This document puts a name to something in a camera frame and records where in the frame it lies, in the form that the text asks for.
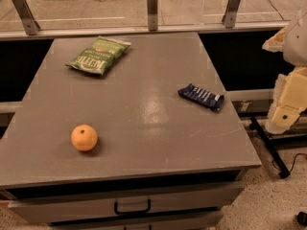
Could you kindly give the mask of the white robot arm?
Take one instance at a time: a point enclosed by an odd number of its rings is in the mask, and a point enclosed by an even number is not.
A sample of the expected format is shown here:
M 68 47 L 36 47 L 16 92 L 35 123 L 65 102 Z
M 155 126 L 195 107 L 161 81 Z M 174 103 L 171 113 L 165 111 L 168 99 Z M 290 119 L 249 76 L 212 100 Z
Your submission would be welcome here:
M 282 134 L 298 120 L 307 109 L 307 6 L 262 48 L 281 52 L 283 59 L 295 68 L 288 75 L 279 74 L 272 94 L 265 129 L 272 134 Z

